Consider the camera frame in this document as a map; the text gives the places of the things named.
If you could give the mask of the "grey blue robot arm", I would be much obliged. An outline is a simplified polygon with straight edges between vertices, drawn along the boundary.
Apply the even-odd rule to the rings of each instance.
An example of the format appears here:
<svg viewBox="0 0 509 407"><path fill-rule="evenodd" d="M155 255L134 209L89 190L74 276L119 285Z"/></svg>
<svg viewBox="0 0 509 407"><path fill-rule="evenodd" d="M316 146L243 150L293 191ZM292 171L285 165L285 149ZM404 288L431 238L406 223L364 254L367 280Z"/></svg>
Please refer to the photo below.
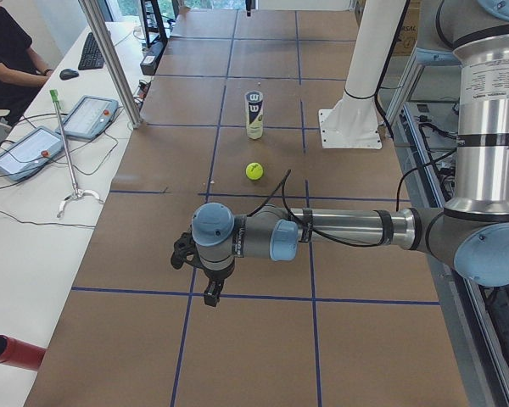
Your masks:
<svg viewBox="0 0 509 407"><path fill-rule="evenodd" d="M453 197L442 209L291 209L263 203L234 215L221 203L193 214L171 264L202 270L218 304L235 261L287 261L317 238L350 247L397 245L429 254L486 287L509 284L509 1L426 1L420 41L461 64Z"/></svg>

